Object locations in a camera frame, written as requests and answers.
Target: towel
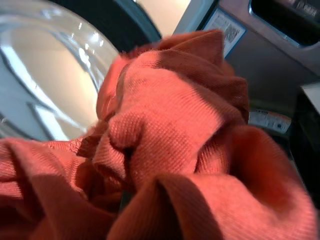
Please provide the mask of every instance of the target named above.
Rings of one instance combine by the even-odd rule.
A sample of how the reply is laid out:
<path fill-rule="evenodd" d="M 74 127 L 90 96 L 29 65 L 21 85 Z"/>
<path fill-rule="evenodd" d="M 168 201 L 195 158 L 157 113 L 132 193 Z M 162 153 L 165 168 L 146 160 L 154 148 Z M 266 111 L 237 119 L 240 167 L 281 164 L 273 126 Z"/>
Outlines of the towel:
<path fill-rule="evenodd" d="M 0 239 L 316 240 L 286 154 L 247 124 L 223 39 L 198 31 L 120 54 L 98 123 L 77 139 L 2 139 Z"/>

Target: red towel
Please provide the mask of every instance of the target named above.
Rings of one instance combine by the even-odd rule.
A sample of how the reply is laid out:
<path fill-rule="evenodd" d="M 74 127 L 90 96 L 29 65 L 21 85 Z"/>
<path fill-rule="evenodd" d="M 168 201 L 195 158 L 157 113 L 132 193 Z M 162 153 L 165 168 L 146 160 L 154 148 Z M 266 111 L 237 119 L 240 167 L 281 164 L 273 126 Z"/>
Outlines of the red towel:
<path fill-rule="evenodd" d="M 1 240 L 317 239 L 286 154 L 247 125 L 220 31 L 119 56 L 97 114 L 75 140 L 0 141 Z"/>

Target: label sticker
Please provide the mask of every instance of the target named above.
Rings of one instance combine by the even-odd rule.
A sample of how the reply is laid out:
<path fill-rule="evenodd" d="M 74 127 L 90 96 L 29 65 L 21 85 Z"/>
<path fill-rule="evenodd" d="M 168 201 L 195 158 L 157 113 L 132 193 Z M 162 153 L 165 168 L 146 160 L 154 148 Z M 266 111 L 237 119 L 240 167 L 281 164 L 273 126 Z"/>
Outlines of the label sticker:
<path fill-rule="evenodd" d="M 271 111 L 253 110 L 249 112 L 248 123 L 285 134 L 291 125 L 291 118 Z"/>
<path fill-rule="evenodd" d="M 245 34 L 246 29 L 233 20 L 226 13 L 217 9 L 203 30 L 220 29 L 224 32 L 223 56 L 226 57 L 240 38 Z"/>

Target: gray appliance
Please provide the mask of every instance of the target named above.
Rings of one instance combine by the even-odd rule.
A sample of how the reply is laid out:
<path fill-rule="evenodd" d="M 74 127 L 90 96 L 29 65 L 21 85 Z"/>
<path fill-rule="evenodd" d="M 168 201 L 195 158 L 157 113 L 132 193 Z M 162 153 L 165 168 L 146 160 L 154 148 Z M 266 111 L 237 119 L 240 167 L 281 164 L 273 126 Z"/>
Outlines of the gray appliance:
<path fill-rule="evenodd" d="M 299 87 L 320 75 L 318 5 L 309 0 L 214 1 L 196 29 L 214 28 L 217 11 L 241 26 L 245 32 L 226 60 L 247 80 L 251 106 L 292 117 Z M 198 17 L 188 11 L 176 33 L 196 30 L 183 27 Z"/>

